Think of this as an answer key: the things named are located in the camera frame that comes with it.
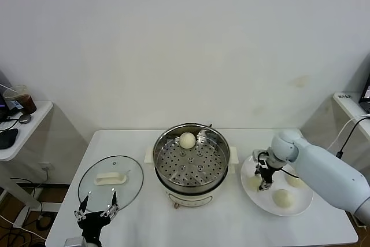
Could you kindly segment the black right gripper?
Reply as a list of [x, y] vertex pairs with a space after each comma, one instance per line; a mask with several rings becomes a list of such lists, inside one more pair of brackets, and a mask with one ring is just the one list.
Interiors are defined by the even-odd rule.
[[270, 167], [269, 165], [257, 165], [254, 171], [254, 175], [261, 175], [262, 181], [264, 183], [261, 183], [258, 187], [259, 191], [266, 191], [271, 188], [273, 183], [273, 175], [275, 173], [275, 169]]

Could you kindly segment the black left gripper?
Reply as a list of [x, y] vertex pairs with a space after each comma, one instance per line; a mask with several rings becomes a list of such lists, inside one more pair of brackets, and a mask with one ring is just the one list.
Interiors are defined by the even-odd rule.
[[79, 208], [74, 211], [74, 216], [78, 220], [77, 225], [82, 229], [82, 236], [84, 238], [99, 238], [103, 227], [110, 223], [118, 211], [119, 204], [116, 192], [113, 193], [110, 205], [108, 205], [105, 212], [91, 212], [87, 213], [88, 196], [80, 203]]

